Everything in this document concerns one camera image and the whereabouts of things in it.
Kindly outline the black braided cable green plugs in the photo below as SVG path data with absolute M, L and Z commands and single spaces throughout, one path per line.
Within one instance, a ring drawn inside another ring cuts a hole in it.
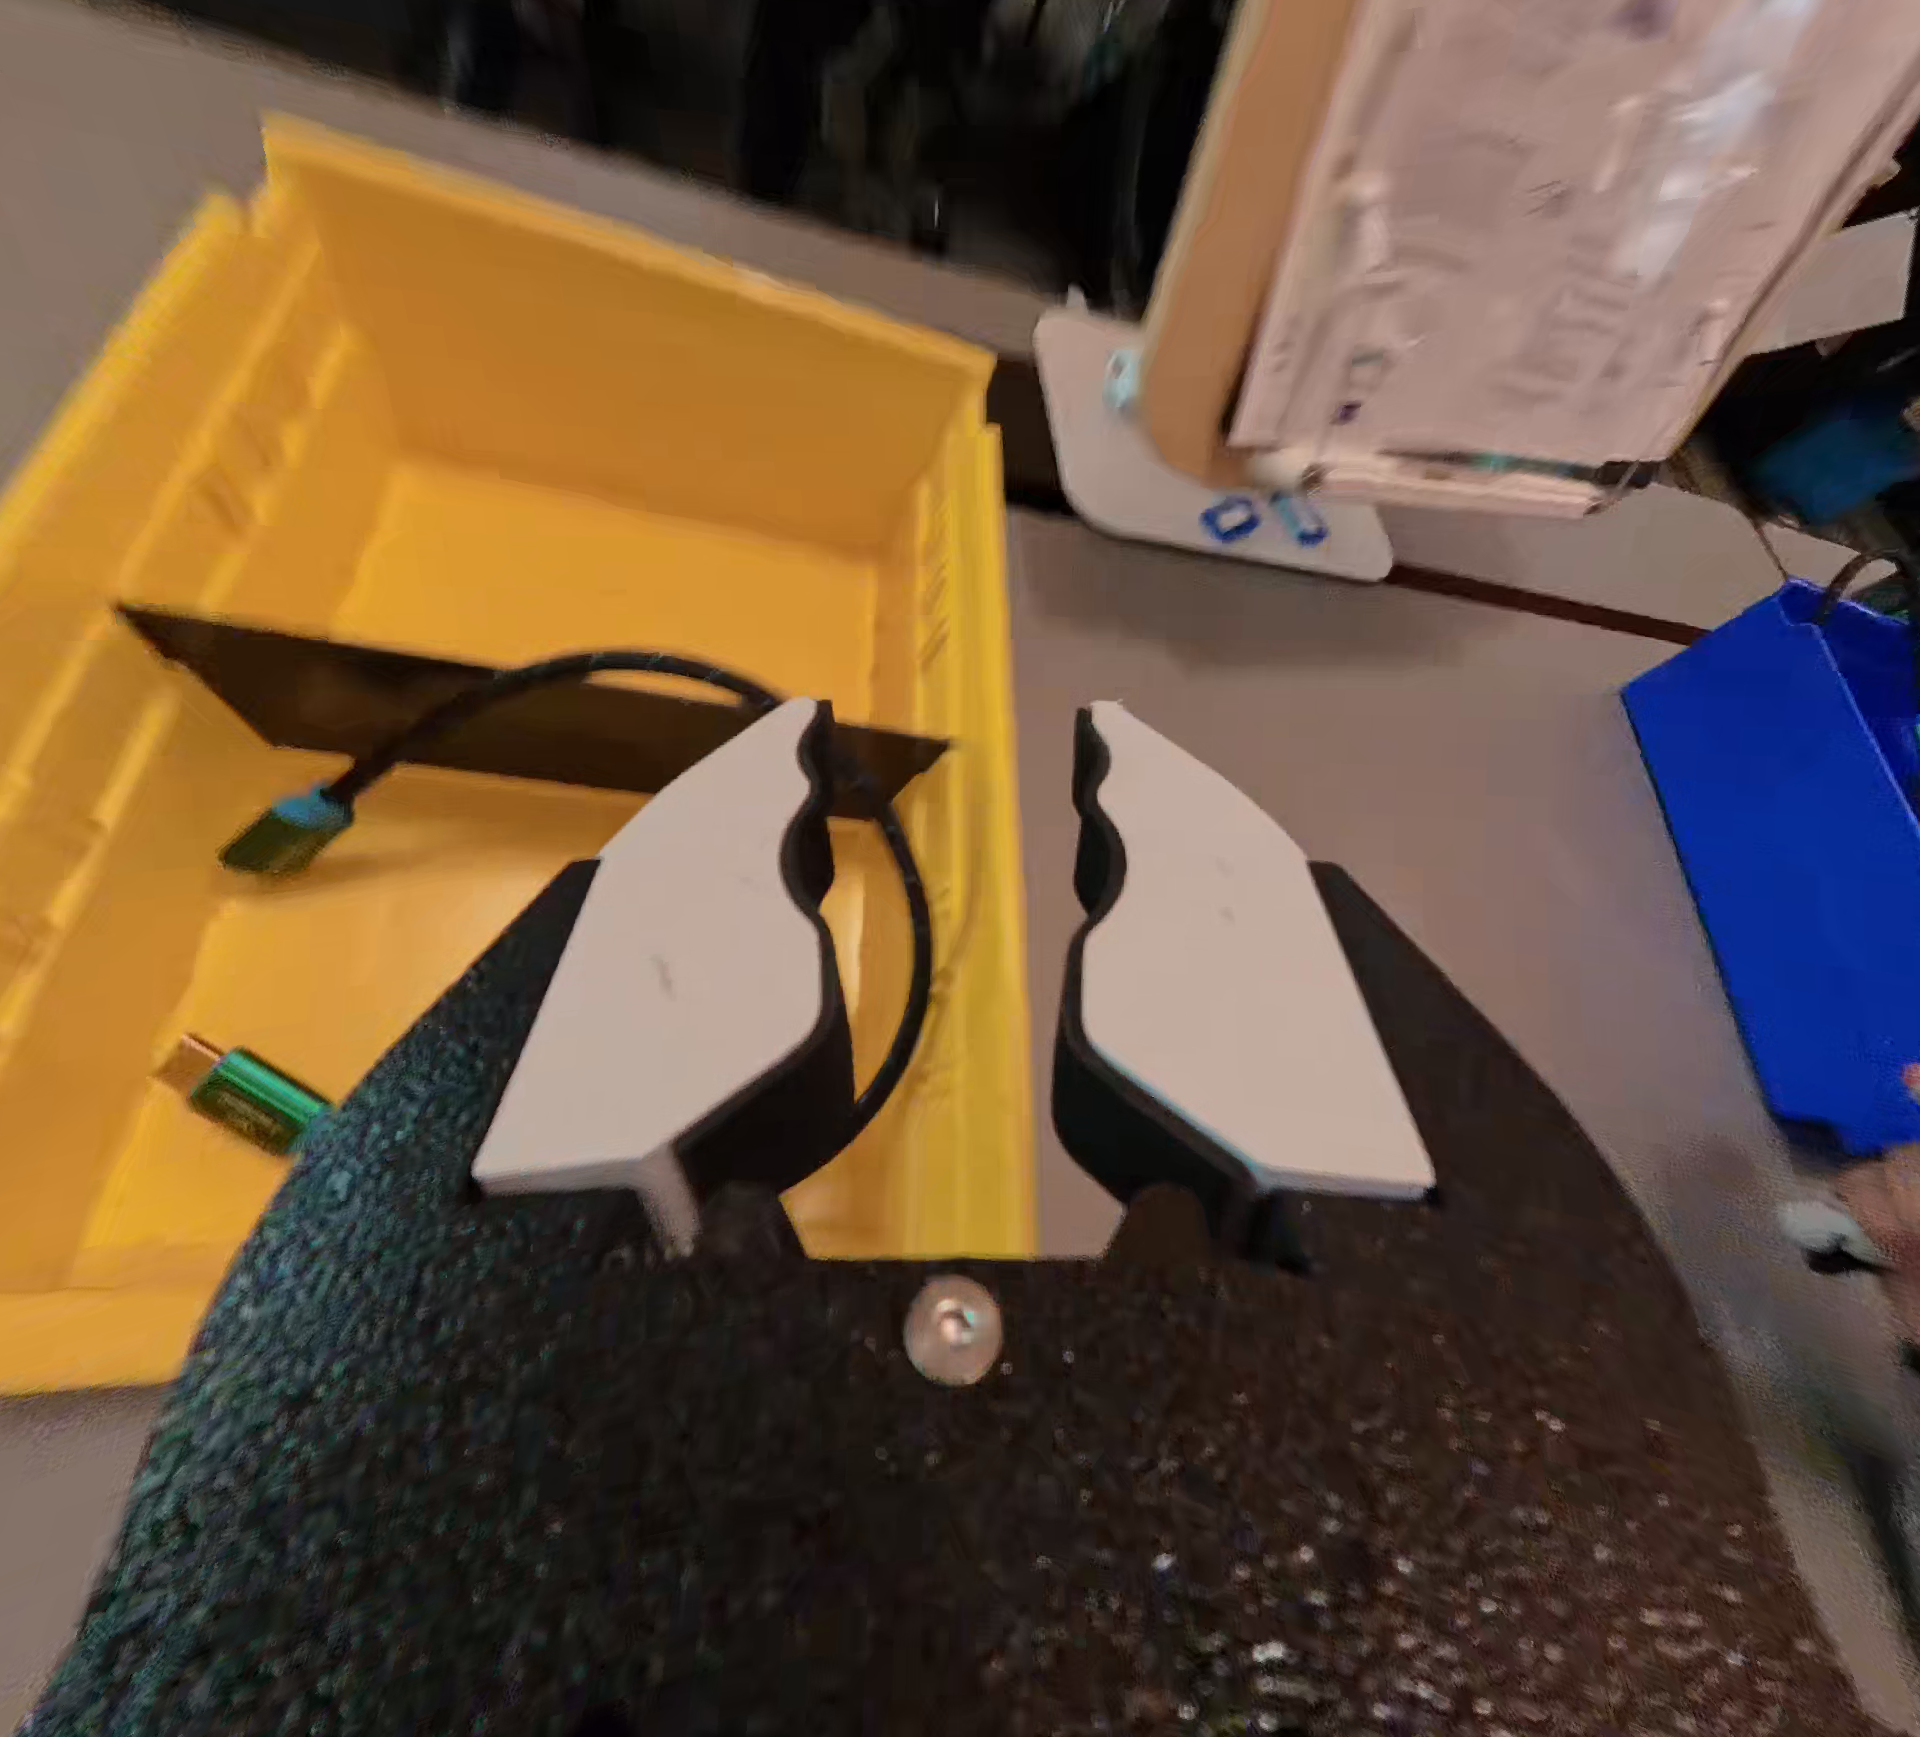
M 783 703 L 735 668 L 659 648 L 486 667 L 148 606 L 121 615 L 262 742 L 346 758 L 221 847 L 221 868 L 262 879 L 308 870 L 397 766 L 653 797 Z

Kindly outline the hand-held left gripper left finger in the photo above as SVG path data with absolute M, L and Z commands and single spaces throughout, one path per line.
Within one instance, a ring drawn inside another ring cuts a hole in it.
M 473 1153 L 479 1197 L 623 1193 L 677 1257 L 721 1193 L 783 1200 L 845 1146 L 831 719 L 780 703 L 601 847 Z

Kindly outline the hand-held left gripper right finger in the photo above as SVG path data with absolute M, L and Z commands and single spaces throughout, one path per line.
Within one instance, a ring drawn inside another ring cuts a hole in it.
M 1292 1197 L 1425 1204 L 1436 1170 L 1302 847 L 1116 701 L 1072 725 L 1076 813 L 1052 1124 L 1118 1205 L 1208 1230 Z

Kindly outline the blue plastic bin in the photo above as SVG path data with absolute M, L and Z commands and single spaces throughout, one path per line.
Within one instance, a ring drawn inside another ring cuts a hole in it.
M 1916 633 L 1803 579 L 1620 690 L 1767 1112 L 1918 1137 Z

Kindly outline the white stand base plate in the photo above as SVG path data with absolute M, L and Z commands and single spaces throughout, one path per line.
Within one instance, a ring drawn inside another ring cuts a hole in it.
M 1288 540 L 1267 508 L 1278 493 L 1260 482 L 1204 484 L 1162 462 L 1135 420 L 1139 333 L 1079 302 L 1044 311 L 1031 337 L 1046 424 L 1059 486 L 1073 514 L 1127 542 L 1186 551 L 1228 562 L 1380 583 L 1394 566 L 1387 532 L 1374 508 L 1324 502 L 1328 542 L 1304 551 Z M 1211 545 L 1197 513 L 1223 494 L 1260 501 L 1260 531 L 1236 546 Z

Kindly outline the person's right hand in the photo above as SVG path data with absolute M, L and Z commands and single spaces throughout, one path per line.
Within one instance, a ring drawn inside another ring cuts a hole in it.
M 1880 1266 L 1918 1279 L 1918 1144 L 1888 1150 L 1836 1177 L 1836 1197 Z

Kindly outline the yellow plastic bin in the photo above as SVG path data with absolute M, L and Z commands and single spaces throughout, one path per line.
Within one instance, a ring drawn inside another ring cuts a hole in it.
M 636 807 L 408 768 L 297 879 L 220 848 L 323 755 L 134 606 L 434 661 L 591 647 L 943 739 L 932 1011 L 786 1208 L 813 1256 L 1038 1248 L 992 358 L 316 126 L 262 130 L 3 494 L 3 1395 L 172 1381 L 282 1166 L 188 1036 L 342 1101 Z

